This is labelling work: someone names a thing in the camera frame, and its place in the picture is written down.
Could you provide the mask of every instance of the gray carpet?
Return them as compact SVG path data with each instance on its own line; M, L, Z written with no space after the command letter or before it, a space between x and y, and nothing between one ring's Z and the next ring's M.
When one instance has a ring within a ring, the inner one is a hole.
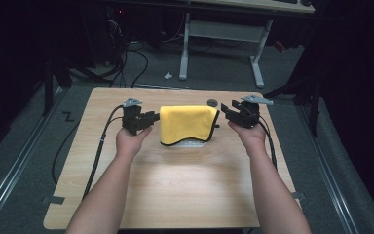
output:
M302 48L290 49L283 53L267 47L260 60L266 87L257 89L248 63L249 49L252 45L241 45L231 54L231 48L225 46L193 45L190 54L188 79L178 80L181 48L178 43L167 44L161 49L144 45L140 50L148 58L148 67L136 84L165 86L188 89L259 91L267 93L284 85L295 63L303 52ZM131 45L133 49L140 44ZM140 54L128 52L128 61L124 70L127 86L143 70L145 59ZM170 72L172 79L164 76ZM55 184L52 180L52 165L62 142L82 116L86 102L93 87L99 84L86 80L75 80L65 98L56 108L45 131L34 148L30 161L13 188L5 205L0 211L0 233L62 233L46 230L43 219L48 205L42 204L42 198L52 195ZM115 86L120 86L117 79ZM40 119L43 111L43 89L40 89L31 102L23 109L11 126L0 145L0 182L18 157L29 134ZM291 96L278 96L275 105L269 107L275 129L286 162L292 174L297 191L303 192L306 199L301 201L302 208L314 233L345 233L339 216L318 167L316 152L310 142L304 122L293 106ZM65 143L56 160L55 172L59 176L73 136ZM326 107L320 104L318 118L318 139L327 157L347 203L351 209L358 231L374 233L374 203L366 188L355 172L346 151L333 128ZM244 233L259 233L259 229L244 227Z

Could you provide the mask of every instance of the yellow towel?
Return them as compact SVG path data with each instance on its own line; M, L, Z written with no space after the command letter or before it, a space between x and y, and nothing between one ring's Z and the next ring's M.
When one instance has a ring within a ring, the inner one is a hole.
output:
M211 140L218 114L217 109L205 105L162 106L161 144L172 146L187 138Z

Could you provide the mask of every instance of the wooden table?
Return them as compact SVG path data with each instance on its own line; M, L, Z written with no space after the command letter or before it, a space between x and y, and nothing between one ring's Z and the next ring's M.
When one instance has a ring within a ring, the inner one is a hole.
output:
M209 99L231 106L250 92L95 88L72 143L44 225L65 229L81 202L94 163L101 133L111 111L128 98L143 101L142 112L163 105L206 105ZM294 186L265 105L260 105L275 144L281 178ZM115 116L122 116L118 111ZM93 185L115 155L115 135L121 121L107 131ZM237 134L220 112L212 140L202 148L165 147L160 144L160 121L145 139L131 166L128 199L121 228L224 228L259 226L254 209L249 159Z
M236 6L236 7L246 7L255 8L262 10L272 10L272 11L283 11L291 13L313 13L315 8L313 6L303 6L300 0L296 4L284 3L274 0L190 0L191 2L198 3L208 3L208 4L218 4L224 6Z

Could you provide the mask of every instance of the metal rail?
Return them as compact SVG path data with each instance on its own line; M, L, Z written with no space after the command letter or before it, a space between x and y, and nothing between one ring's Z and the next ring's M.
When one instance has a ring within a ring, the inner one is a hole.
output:
M352 217L351 212L349 211L345 196L343 195L338 183L336 182L335 177L333 176L332 171L330 170L326 157L321 150L318 139L314 137L311 132L311 129L309 127L309 115L306 112L306 109L303 106L296 106L296 110L299 114L299 117L304 122L303 126L305 127L305 130L308 133L311 143L318 156L319 168L321 174L323 175L324 183L326 184L330 198L332 199L333 205L335 206L335 210L341 220L342 226L345 229L345 233L359 233L355 224L355 220Z

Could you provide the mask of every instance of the cable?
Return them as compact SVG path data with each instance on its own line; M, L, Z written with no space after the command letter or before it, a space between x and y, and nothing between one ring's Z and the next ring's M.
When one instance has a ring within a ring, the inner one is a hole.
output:
M123 76L123 72L124 72L124 67L126 66L126 62L127 62L127 50L126 50L126 58L125 60L123 61L122 58L120 58L120 63L121 63L121 69L117 72L117 74L114 76L114 78L111 80L111 83L109 85L109 87L112 87L115 83L115 80L118 78L118 76L121 74Z
M53 167L51 169L52 175L53 175L53 181L56 185L57 185L57 179L56 179L56 161L57 161L57 158L59 157L59 153L62 150L63 146L65 145L66 141L69 139L69 137L71 137L72 133L74 132L74 130L77 129L78 125L80 125L80 122L81 122L81 120L78 121L78 123L74 126L74 128L71 129L71 131L69 131L69 134L65 137L65 139L63 140L62 144L60 145L58 151L56 152L56 157L53 160Z
M229 48L237 48L240 46L245 46L247 44L250 44L250 42L240 41L236 42L234 45L229 45L226 43L227 40L214 40L213 43L217 46L223 46L223 47L229 47Z
M194 52L194 53L205 53L205 52L207 52L208 50L210 50L211 48L212 48L212 46L213 46L213 40L211 39L211 38L195 38L195 40L194 39L190 39L191 40L191 42L201 42L201 41L208 41L208 46L207 46L207 48L205 48L205 49L203 49L203 50L194 50L191 46L192 46L192 44L193 43L190 43L189 44L189 47L188 47L188 49L189 49L189 51L191 51L191 52Z
M125 53L125 59L124 59L124 65L123 65L123 70L121 72L121 79L120 79L120 87L122 87L123 83L124 83L124 88L127 87L127 83L126 83L126 79L124 78L124 67L126 67L126 64L127 64L127 59L128 59L128 53L129 51L129 48L127 47L126 49L126 53Z
M173 40L177 40L177 39L179 39L179 38L182 38L182 36L180 36L180 37L177 37L177 36L180 34L181 28L183 28L183 24L184 24L183 22L184 22L185 17L186 17L186 14L184 13L184 14L183 14L183 18L181 19L180 26L178 27L178 30L177 30L177 32L174 34L174 36L173 36L172 38L166 40L166 41L162 41L162 43L166 43L166 42L170 42L170 41L173 41Z
M93 184L96 168L98 167L99 157L101 156L102 146L104 145L104 140L105 140L105 137L106 137L108 126L111 124L112 121L118 119L118 118L115 118L114 120L111 120L112 117L114 116L115 112L120 108L123 108L123 105L119 105L119 106L114 108L114 110L111 112L111 114L108 118L107 123L105 124L104 131L102 132L101 139L99 140L98 150L96 151L95 159L93 161L93 169L91 170L90 178L88 179L87 186L86 186L85 191L84 191L83 199L90 192L91 185Z
M175 38L175 39L173 39L173 40L168 40L168 41L166 41L165 43L162 43L161 45L162 46L164 46L164 47L166 47L166 48L169 48L169 49L177 49L177 48L181 48L181 47L183 47L184 45L183 45L183 42L181 41L181 42L177 42L177 41L179 41L180 39L183 39L183 37L178 37L178 38ZM177 42L177 44L175 45L175 46L169 46L168 44L170 44L170 43L173 43L173 44L175 44L175 42Z
M118 34L120 35L121 34L121 27L120 25L115 22L114 20L110 19L108 22L111 22L113 25L114 25L114 31L113 33L115 33L115 31L118 29Z
M275 146L273 145L273 140L272 140L272 137L270 135L270 129L269 129L269 125L266 123L266 120L260 116L260 118L263 120L263 122L265 123L265 126L262 122L259 121L259 125L263 128L263 130L265 131L266 133L266 136L267 136L267 139L269 141L269 145L270 145L270 152L271 152L271 157L272 157L272 163L273 165L275 166L276 170L278 169L278 161L276 159L276 153L275 153Z
M144 67L144 69L143 69L143 70L141 71L141 73L140 73L137 77L135 77L135 79L132 81L131 87L134 88L135 82L138 80L138 78L139 78L142 74L144 74L145 70L147 70L147 66L148 66L148 58L147 58L147 56L145 56L145 55L142 54L141 52L138 52L138 51L130 51L130 52L134 52L134 53L140 54L140 55L142 55L142 56L145 58L145 67Z
M123 63L122 63L122 58L121 58L121 52L123 51L124 47L127 45L127 38L129 36L129 33L125 33L124 35L121 35L121 28L119 26L119 24L117 22L115 22L114 20L109 20L108 21L109 23L112 23L112 25L114 25L115 29L117 29L117 26L118 28L120 29L120 34L119 34L119 37L118 37L118 40L115 40L115 38L113 37L113 40L114 40L114 45L113 45L113 56L112 56L112 60L114 60L115 62L115 65L114 67L109 70L109 71L106 71L105 73L102 73L102 74L99 74L99 75L96 75L96 77L100 78L99 80L96 79L97 81L100 81L100 82L106 82L106 83L110 83L111 84L111 81L108 80L108 79L104 79L110 75L113 75L114 73L120 73L122 70L123 70ZM68 72L71 76L75 77L75 78L78 78L78 79L88 79L88 78L91 78L87 75L81 75L81 74L77 74L76 72L72 71L71 69L68 69Z

